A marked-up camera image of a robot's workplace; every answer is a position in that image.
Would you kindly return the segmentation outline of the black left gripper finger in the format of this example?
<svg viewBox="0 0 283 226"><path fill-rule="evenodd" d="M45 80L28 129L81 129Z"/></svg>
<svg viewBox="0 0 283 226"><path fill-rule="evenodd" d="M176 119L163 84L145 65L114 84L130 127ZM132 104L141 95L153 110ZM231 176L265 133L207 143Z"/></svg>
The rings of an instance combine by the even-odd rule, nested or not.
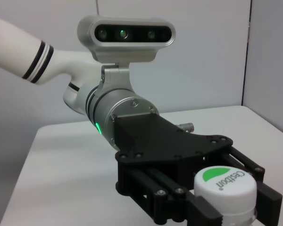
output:
<svg viewBox="0 0 283 226"><path fill-rule="evenodd" d="M223 161L227 166L241 169L255 179L257 220L260 223L278 223L283 196L263 182L265 169L233 147L223 153Z"/></svg>

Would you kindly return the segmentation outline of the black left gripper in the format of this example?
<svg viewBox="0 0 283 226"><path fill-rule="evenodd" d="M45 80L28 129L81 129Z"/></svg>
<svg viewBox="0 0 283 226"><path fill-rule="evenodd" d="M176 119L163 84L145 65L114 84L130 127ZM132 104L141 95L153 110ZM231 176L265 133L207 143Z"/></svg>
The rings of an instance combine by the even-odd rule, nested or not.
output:
<svg viewBox="0 0 283 226"><path fill-rule="evenodd" d="M220 226L223 215L203 197L156 168L125 165L172 164L193 161L229 150L233 141L221 135L184 131L157 114L119 117L114 123L119 148L116 190L129 196L157 225L169 219L189 226Z"/></svg>

